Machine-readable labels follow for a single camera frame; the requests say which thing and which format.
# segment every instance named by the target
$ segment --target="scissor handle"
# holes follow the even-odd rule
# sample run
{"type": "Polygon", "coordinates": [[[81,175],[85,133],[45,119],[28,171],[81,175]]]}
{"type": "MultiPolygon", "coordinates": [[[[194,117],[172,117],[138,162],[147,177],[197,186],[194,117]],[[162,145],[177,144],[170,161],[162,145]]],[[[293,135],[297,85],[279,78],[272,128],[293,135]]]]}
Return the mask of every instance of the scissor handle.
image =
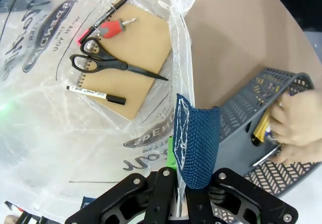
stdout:
{"type": "Polygon", "coordinates": [[[120,70],[127,70],[127,68],[128,68],[127,63],[117,60],[117,59],[101,60],[101,59],[95,59],[93,57],[85,56],[85,55],[81,55],[81,54],[73,54],[72,56],[69,57],[69,59],[71,60],[71,66],[83,73],[95,73],[95,72],[101,71],[103,69],[109,69],[109,68],[120,69],[120,70]],[[76,58],[83,58],[86,60],[93,61],[96,63],[96,68],[92,69],[92,70],[86,69],[87,67],[85,69],[80,68],[75,64],[76,58]]]}
{"type": "Polygon", "coordinates": [[[109,52],[107,52],[106,49],[103,48],[103,46],[99,43],[99,41],[96,38],[90,37],[87,38],[80,46],[81,52],[83,54],[89,55],[89,56],[95,56],[101,59],[116,59],[114,56],[112,56],[109,52]],[[84,50],[86,43],[89,41],[94,41],[97,44],[97,47],[99,51],[97,53],[87,52],[84,50]]]}

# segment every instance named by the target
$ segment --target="red screwdriver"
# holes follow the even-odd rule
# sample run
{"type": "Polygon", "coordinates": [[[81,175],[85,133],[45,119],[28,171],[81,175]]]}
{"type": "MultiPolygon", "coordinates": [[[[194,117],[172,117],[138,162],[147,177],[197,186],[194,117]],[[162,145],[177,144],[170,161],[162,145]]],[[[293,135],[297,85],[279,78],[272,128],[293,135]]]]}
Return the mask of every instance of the red screwdriver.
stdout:
{"type": "Polygon", "coordinates": [[[114,37],[115,35],[125,31],[125,25],[134,22],[136,18],[122,22],[120,19],[116,21],[106,21],[99,27],[100,36],[105,39],[114,37]]]}

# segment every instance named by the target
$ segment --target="scissor blade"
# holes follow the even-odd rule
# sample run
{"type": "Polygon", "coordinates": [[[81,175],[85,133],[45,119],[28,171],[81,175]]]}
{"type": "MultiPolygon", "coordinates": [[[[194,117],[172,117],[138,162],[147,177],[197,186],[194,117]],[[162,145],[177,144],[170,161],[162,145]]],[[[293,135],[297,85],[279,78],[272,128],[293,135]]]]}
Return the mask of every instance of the scissor blade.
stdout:
{"type": "Polygon", "coordinates": [[[159,80],[163,80],[163,81],[168,81],[167,78],[164,78],[164,77],[160,76],[159,74],[150,72],[150,71],[142,69],[140,67],[129,65],[127,70],[131,71],[131,72],[134,72],[134,73],[142,74],[142,75],[144,75],[146,77],[151,77],[151,78],[155,78],[155,79],[159,79],[159,80]]]}

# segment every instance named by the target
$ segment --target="green object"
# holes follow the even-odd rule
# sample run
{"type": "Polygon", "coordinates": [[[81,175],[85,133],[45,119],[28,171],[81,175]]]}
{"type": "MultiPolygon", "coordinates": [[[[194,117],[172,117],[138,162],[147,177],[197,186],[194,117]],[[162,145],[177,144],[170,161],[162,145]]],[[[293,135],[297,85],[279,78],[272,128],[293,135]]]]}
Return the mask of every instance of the green object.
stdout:
{"type": "Polygon", "coordinates": [[[177,164],[175,155],[173,153],[173,137],[168,138],[168,157],[167,157],[167,167],[173,168],[174,170],[177,170],[177,164]]]}

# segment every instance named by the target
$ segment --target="white marker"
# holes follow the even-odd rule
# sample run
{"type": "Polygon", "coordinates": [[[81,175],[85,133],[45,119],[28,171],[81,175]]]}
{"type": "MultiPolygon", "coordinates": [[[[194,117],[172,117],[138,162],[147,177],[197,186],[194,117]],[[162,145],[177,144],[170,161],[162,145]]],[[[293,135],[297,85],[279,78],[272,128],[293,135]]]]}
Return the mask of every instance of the white marker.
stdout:
{"type": "Polygon", "coordinates": [[[71,92],[76,92],[76,93],[81,93],[84,95],[92,96],[92,97],[106,99],[109,102],[117,103],[120,105],[125,105],[125,102],[126,102],[126,99],[123,97],[116,97],[116,96],[108,95],[108,94],[105,94],[102,92],[95,92],[95,91],[91,91],[91,90],[80,88],[80,87],[67,86],[67,90],[69,90],[71,92]]]}

